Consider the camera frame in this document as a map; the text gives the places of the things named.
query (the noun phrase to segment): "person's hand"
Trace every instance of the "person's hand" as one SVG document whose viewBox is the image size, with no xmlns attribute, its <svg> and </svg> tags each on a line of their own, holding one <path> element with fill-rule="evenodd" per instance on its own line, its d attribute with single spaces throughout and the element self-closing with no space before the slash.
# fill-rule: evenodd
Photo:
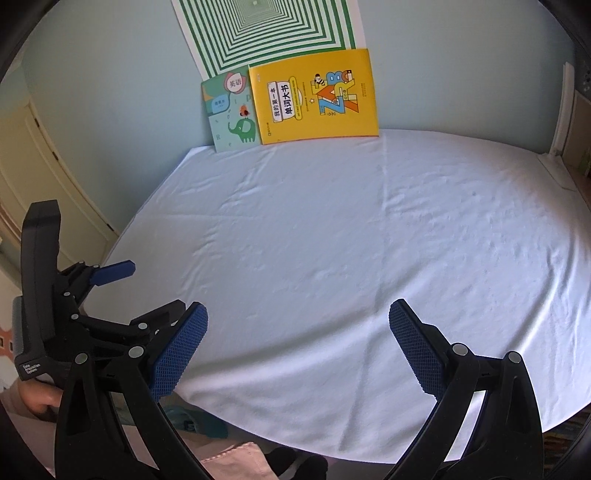
<svg viewBox="0 0 591 480">
<path fill-rule="evenodd" d="M 18 393 L 22 402 L 33 415 L 43 415 L 49 407 L 59 408 L 63 391 L 53 385 L 37 380 L 18 380 Z"/>
</svg>

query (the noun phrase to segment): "white cloth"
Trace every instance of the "white cloth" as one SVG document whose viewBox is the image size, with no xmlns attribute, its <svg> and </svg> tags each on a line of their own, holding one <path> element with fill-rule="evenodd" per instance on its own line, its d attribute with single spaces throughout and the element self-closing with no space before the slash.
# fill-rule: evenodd
<svg viewBox="0 0 591 480">
<path fill-rule="evenodd" d="M 388 328 L 399 298 L 477 355 L 521 352 L 544 429 L 591 401 L 591 214 L 529 151 L 387 130 L 201 149 L 109 261 L 127 258 L 136 274 L 87 311 L 202 302 L 209 331 L 177 392 L 286 445 L 398 460 L 434 406 Z"/>
</svg>

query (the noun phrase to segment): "green striped poster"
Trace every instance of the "green striped poster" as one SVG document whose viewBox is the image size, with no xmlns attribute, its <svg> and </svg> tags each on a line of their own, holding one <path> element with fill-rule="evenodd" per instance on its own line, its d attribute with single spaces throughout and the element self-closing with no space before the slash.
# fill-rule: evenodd
<svg viewBox="0 0 591 480">
<path fill-rule="evenodd" d="M 172 0 L 203 80 L 244 65 L 365 48 L 357 0 Z"/>
</svg>

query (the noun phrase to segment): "book cover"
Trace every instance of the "book cover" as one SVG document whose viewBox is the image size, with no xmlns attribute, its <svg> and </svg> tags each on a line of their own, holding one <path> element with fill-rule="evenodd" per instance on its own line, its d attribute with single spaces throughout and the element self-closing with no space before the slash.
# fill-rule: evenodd
<svg viewBox="0 0 591 480">
<path fill-rule="evenodd" d="M 316 53 L 251 67 L 263 144 L 378 135 L 367 49 Z"/>
<path fill-rule="evenodd" d="M 261 144 L 248 67 L 206 80 L 201 89 L 217 152 Z"/>
</svg>

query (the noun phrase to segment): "blue textured pad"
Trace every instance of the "blue textured pad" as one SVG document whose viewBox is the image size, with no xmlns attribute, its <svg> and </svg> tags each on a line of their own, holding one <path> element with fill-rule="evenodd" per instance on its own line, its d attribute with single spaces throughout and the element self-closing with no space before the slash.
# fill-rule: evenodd
<svg viewBox="0 0 591 480">
<path fill-rule="evenodd" d="M 154 401 L 170 395 L 207 332 L 207 310 L 199 304 L 154 362 L 150 393 Z"/>
<path fill-rule="evenodd" d="M 90 285 L 107 285 L 117 280 L 130 277 L 135 273 L 135 264 L 131 260 L 125 260 L 107 267 L 99 268 L 95 271 L 90 280 Z"/>
<path fill-rule="evenodd" d="M 413 319 L 401 302 L 397 300 L 390 307 L 390 330 L 423 391 L 439 401 L 446 390 L 444 365 L 421 331 L 420 320 Z"/>
</svg>

